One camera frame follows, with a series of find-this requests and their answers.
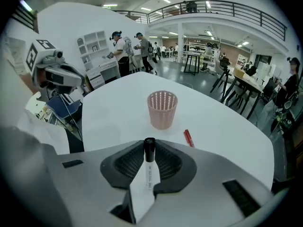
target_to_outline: cable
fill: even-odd
[[[66,110],[67,110],[67,112],[68,112],[68,114],[69,114],[69,116],[70,116],[71,119],[73,120],[73,122],[74,122],[74,124],[75,124],[75,127],[76,127],[77,130],[78,130],[78,134],[79,134],[79,136],[80,136],[80,138],[81,138],[81,141],[83,142],[82,134],[80,134],[80,128],[79,128],[79,126],[77,125],[76,121],[75,121],[74,118],[72,117],[70,111],[68,110],[68,108],[67,108],[67,106],[66,106],[66,104],[65,104],[65,101],[63,100],[63,98],[62,98],[62,96],[61,96],[60,94],[59,94],[59,97],[60,97],[60,99],[62,100],[62,102],[63,102],[63,104],[64,104],[64,106],[65,106],[65,108],[66,108]]]

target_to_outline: man in gray shirt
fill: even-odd
[[[135,46],[134,49],[141,50],[141,56],[142,56],[142,61],[143,61],[143,65],[145,67],[145,71],[146,72],[150,72],[153,70],[153,67],[150,65],[150,63],[147,61],[148,58],[148,41],[145,37],[143,37],[142,33],[137,33],[136,34],[136,38],[138,38],[139,40],[141,40],[141,45],[140,46]]]

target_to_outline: person in black shirt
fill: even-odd
[[[263,131],[268,121],[272,118],[272,114],[278,109],[283,107],[283,104],[293,95],[298,87],[298,72],[300,62],[297,58],[292,58],[290,63],[290,73],[291,77],[287,82],[282,85],[279,83],[281,89],[279,90],[277,96],[273,98],[268,104],[266,104],[260,114],[259,120],[257,122],[257,127]]]

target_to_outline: shelving unit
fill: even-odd
[[[104,82],[104,80],[109,80],[112,77],[120,77],[118,62],[116,59],[106,58],[110,53],[110,50],[104,31],[83,35],[77,39],[77,44],[87,75],[96,75],[94,78],[90,76],[91,79],[89,77],[94,89],[97,89],[104,84],[98,84],[97,82]]]

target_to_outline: black slot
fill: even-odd
[[[64,166],[64,168],[69,168],[69,167],[73,167],[76,165],[80,165],[82,163],[83,163],[83,161],[77,159],[77,160],[73,160],[73,161],[62,162],[62,165]]]
[[[257,202],[236,180],[224,182],[223,186],[236,202],[245,217],[251,215],[260,208]]]

